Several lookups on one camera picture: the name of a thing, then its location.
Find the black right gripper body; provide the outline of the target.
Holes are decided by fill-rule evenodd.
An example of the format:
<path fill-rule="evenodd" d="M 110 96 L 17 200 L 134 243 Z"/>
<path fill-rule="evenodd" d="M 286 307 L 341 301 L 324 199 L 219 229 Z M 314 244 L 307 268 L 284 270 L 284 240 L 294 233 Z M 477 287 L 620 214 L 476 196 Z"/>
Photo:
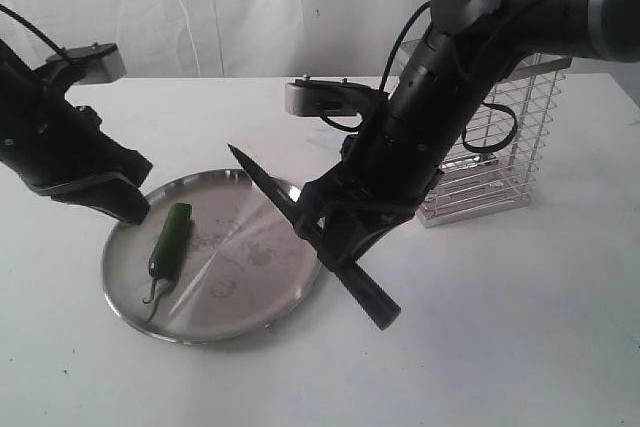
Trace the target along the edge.
<path fill-rule="evenodd" d="M 413 51 L 393 93 L 371 107 L 340 162 L 313 181 L 330 186 L 325 210 L 358 202 L 417 208 L 444 157 L 500 78 L 500 52 L 479 38 L 431 31 Z"/>

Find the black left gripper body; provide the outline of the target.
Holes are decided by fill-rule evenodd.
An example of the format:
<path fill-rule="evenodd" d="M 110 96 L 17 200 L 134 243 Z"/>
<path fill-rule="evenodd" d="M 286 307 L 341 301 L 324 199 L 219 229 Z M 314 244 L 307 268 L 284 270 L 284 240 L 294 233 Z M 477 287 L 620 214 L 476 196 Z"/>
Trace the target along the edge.
<path fill-rule="evenodd" d="M 80 205 L 83 189 L 108 181 L 140 191 L 152 163 L 107 136 L 93 108 L 69 103 L 71 86 L 56 85 L 44 65 L 32 69 L 1 46 L 2 164 L 32 192 L 60 203 Z"/>

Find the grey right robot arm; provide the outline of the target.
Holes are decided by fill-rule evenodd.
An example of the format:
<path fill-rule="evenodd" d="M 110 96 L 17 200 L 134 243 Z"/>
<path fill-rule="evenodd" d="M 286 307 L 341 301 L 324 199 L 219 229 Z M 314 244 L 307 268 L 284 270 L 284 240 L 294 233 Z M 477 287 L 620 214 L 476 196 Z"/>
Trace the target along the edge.
<path fill-rule="evenodd" d="M 320 103 L 363 117 L 340 162 L 300 198 L 303 224 L 321 228 L 318 257 L 331 271 L 413 217 L 481 103 L 522 59 L 639 59 L 639 0 L 430 0 L 430 15 L 392 93 L 318 85 Z"/>

